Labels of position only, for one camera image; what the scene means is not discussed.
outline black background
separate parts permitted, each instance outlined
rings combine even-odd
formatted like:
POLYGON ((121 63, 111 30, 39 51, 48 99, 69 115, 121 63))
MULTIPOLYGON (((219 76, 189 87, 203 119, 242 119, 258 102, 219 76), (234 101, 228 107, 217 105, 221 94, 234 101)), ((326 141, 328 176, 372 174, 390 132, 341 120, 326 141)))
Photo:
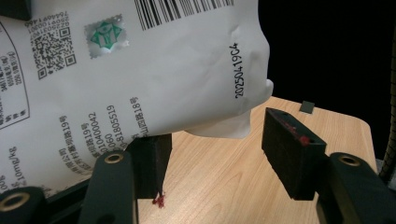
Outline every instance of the black background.
POLYGON ((383 160, 396 1, 260 0, 276 97, 366 121, 383 160))

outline qr code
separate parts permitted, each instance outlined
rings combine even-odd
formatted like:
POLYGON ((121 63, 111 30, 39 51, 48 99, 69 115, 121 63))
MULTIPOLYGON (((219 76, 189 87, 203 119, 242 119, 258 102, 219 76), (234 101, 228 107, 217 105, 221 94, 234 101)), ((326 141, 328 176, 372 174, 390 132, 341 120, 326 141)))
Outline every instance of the qr code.
POLYGON ((39 33, 32 35, 31 44, 38 79, 76 63, 70 28, 64 24, 61 28, 58 27, 60 26, 49 26, 47 28, 51 29, 45 29, 42 25, 38 29, 39 33))

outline black metal bracket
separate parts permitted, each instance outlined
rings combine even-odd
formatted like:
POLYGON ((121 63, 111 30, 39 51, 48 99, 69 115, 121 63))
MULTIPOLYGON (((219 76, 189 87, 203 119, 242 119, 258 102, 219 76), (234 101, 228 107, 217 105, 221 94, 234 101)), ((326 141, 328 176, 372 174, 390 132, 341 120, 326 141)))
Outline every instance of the black metal bracket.
POLYGON ((101 155, 90 179, 49 198, 38 187, 0 195, 1 224, 137 224, 138 199, 163 196, 172 135, 135 139, 124 151, 101 155))
POLYGON ((325 154, 326 143, 291 114, 266 108, 262 149, 293 200, 318 194, 320 223, 396 223, 396 198, 366 161, 325 154))
POLYGON ((32 18, 31 0, 2 0, 0 2, 0 16, 29 21, 32 18))

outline wooden table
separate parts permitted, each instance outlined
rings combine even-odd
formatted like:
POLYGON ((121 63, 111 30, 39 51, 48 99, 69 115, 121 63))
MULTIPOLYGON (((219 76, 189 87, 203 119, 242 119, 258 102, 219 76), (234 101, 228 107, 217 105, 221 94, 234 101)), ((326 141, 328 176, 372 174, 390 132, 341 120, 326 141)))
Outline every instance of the wooden table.
POLYGON ((163 184, 165 207, 139 200, 140 223, 318 223, 316 199, 294 201, 263 154, 265 107, 291 113, 328 145, 326 153, 346 152, 375 169, 369 125, 354 117, 271 97, 251 114, 244 139, 173 134, 173 151, 163 184))

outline metal ring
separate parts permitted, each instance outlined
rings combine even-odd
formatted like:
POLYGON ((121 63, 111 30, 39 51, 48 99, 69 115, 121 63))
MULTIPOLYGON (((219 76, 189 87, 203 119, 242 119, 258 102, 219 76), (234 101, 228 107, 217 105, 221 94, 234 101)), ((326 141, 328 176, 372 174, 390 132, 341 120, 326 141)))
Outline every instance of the metal ring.
POLYGON ((342 163, 346 164, 346 165, 350 165, 350 166, 360 166, 361 163, 359 161, 357 161, 356 159, 346 156, 346 155, 342 155, 338 158, 339 161, 341 161, 342 163))
POLYGON ((8 212, 17 209, 29 201, 30 194, 26 192, 17 192, 8 195, 3 201, 0 202, 0 212, 8 212), (16 202, 10 203, 12 199, 19 198, 16 202))
POLYGON ((109 155, 109 156, 107 156, 106 158, 105 158, 105 162, 106 163, 117 163, 117 162, 119 162, 119 161, 122 161, 122 159, 123 159, 123 156, 122 156, 122 154, 120 154, 120 153, 115 153, 115 154, 111 154, 111 155, 109 155))

